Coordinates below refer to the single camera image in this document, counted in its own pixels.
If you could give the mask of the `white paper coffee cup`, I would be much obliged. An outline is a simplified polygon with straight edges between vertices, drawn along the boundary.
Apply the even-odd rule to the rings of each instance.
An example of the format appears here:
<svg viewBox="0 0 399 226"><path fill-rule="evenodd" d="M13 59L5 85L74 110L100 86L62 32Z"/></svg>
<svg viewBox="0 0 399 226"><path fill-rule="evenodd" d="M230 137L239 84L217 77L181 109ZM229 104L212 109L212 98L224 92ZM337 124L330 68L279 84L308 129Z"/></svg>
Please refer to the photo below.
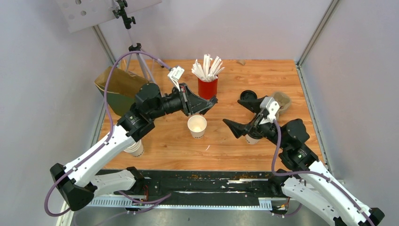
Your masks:
<svg viewBox="0 0 399 226"><path fill-rule="evenodd" d="M247 134L245 135L245 140L248 144L255 145L260 141L260 138L253 138Z"/></svg>

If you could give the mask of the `cardboard cup carrier tray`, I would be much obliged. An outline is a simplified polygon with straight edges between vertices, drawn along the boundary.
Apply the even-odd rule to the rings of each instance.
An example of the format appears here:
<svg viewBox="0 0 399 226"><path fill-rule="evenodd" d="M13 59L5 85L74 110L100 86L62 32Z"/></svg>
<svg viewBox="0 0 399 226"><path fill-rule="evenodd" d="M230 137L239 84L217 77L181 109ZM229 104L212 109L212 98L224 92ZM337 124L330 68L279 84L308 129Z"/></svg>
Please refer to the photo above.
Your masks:
<svg viewBox="0 0 399 226"><path fill-rule="evenodd" d="M273 97L280 106L280 109L276 113L276 120L279 120L279 117L290 108L292 100L286 93L280 91L273 92L271 97Z"/></svg>

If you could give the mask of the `stack of white cups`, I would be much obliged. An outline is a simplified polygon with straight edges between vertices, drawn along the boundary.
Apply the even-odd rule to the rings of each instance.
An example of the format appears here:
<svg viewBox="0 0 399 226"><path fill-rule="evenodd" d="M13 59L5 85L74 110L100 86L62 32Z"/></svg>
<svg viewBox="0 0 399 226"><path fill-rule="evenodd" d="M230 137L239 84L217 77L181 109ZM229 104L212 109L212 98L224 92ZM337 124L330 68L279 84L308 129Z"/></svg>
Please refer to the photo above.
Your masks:
<svg viewBox="0 0 399 226"><path fill-rule="evenodd" d="M140 157L144 153L144 146L142 144L142 141L140 140L132 144L131 146L127 147L123 151L134 157Z"/></svg>

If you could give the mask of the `green paper bag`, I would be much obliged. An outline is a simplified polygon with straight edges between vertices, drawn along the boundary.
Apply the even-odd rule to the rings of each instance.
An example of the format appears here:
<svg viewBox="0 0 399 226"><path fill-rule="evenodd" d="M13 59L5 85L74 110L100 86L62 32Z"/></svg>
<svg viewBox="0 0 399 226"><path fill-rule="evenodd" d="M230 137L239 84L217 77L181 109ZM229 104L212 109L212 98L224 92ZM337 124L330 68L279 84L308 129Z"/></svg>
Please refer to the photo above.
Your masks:
<svg viewBox="0 0 399 226"><path fill-rule="evenodd" d="M123 116L135 102L135 95L149 81L115 68L107 89L107 103L118 116Z"/></svg>

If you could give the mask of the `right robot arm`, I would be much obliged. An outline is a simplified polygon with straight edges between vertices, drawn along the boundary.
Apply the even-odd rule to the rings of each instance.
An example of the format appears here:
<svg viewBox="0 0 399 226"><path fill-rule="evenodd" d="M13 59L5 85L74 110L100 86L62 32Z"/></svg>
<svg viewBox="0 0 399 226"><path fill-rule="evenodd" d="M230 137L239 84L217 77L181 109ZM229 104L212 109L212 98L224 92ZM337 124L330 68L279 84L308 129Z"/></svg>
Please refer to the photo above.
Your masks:
<svg viewBox="0 0 399 226"><path fill-rule="evenodd" d="M224 123L236 138L266 138L276 145L269 191L274 196L294 198L313 211L330 226L377 226L385 214L371 208L352 195L306 145L309 139L302 119L290 120L283 126L277 122L280 108L273 97L238 100L254 113L247 124L228 119Z"/></svg>

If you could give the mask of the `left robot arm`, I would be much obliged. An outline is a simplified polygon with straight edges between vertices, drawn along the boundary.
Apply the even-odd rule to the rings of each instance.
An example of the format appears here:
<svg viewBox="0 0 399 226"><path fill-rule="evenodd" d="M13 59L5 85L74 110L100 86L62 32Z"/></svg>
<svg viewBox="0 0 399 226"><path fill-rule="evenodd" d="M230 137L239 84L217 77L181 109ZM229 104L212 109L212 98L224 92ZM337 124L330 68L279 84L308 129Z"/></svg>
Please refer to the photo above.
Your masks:
<svg viewBox="0 0 399 226"><path fill-rule="evenodd" d="M50 168L57 190L72 211L86 207L101 195L128 190L140 194L144 189L144 177L135 167L103 175L98 172L119 153L140 145L141 139L154 129L157 118L178 111L186 116L204 115L216 103L216 96L203 99L192 93L185 83L178 84L164 96L157 84L143 85L130 109L105 137L72 162L56 163Z"/></svg>

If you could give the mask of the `red straw holder cup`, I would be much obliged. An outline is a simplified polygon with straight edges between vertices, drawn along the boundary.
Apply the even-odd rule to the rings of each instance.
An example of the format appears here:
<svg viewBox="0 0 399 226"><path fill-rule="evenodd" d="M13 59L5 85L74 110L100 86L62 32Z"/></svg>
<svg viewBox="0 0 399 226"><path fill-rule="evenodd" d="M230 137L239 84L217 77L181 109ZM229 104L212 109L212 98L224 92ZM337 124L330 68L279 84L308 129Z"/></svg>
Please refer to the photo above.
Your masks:
<svg viewBox="0 0 399 226"><path fill-rule="evenodd" d="M218 79L210 82L198 79L198 95L204 99L211 99L217 95Z"/></svg>

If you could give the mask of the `white wrapped straws bundle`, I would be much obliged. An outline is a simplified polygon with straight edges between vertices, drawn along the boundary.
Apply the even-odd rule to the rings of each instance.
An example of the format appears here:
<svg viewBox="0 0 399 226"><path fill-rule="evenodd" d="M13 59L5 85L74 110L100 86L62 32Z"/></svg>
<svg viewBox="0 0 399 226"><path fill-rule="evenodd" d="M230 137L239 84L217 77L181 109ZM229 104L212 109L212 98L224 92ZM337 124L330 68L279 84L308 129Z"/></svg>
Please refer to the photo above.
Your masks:
<svg viewBox="0 0 399 226"><path fill-rule="evenodd" d="M212 82L218 79L219 74L225 69L222 65L223 61L219 56L213 59L210 54L204 54L202 64L198 62L198 59L195 60L191 73L200 81Z"/></svg>

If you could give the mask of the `white perforated board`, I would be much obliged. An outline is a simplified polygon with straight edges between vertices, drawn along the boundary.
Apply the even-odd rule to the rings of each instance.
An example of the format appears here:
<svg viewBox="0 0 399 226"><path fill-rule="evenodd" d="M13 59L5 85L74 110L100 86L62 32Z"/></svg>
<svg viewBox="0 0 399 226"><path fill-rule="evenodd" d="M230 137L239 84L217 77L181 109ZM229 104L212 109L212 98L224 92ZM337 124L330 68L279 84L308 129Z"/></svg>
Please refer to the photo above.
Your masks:
<svg viewBox="0 0 399 226"><path fill-rule="evenodd" d="M161 3L160 0L57 0L69 32L77 32Z"/></svg>

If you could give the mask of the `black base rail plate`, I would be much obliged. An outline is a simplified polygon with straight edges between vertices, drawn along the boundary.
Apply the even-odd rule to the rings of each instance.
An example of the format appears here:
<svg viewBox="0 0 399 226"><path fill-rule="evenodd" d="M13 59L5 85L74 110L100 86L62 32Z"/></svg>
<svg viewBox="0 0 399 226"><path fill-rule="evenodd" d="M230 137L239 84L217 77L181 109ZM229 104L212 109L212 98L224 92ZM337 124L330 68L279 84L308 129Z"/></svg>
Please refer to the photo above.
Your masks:
<svg viewBox="0 0 399 226"><path fill-rule="evenodd" d="M171 195L162 204L255 206L259 198L286 200L269 171L142 170L144 180L126 190L149 201Z"/></svg>

